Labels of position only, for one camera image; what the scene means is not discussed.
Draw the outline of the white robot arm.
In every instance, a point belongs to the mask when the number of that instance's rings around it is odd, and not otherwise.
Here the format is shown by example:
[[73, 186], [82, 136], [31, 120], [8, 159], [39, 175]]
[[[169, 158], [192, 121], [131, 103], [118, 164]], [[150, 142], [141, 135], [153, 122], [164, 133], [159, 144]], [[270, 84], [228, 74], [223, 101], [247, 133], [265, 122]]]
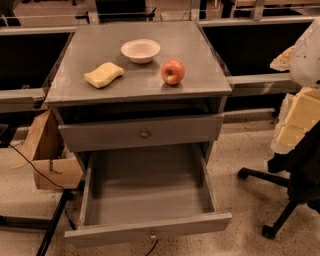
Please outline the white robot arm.
[[320, 120], [320, 18], [316, 18], [296, 43], [270, 64], [277, 71], [289, 71], [302, 89], [287, 95], [282, 103], [271, 149], [278, 154], [293, 150]]

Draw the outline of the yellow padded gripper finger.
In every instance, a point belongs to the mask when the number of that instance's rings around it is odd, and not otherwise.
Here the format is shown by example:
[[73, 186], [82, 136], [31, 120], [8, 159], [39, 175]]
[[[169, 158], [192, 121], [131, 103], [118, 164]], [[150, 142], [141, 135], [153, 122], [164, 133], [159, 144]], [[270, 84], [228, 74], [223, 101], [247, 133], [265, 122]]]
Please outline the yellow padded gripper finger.
[[293, 150], [320, 120], [320, 89], [303, 87], [282, 102], [271, 149], [278, 154]]
[[295, 50], [295, 46], [291, 46], [278, 55], [270, 63], [270, 68], [276, 71], [289, 71], [293, 67], [292, 54]]

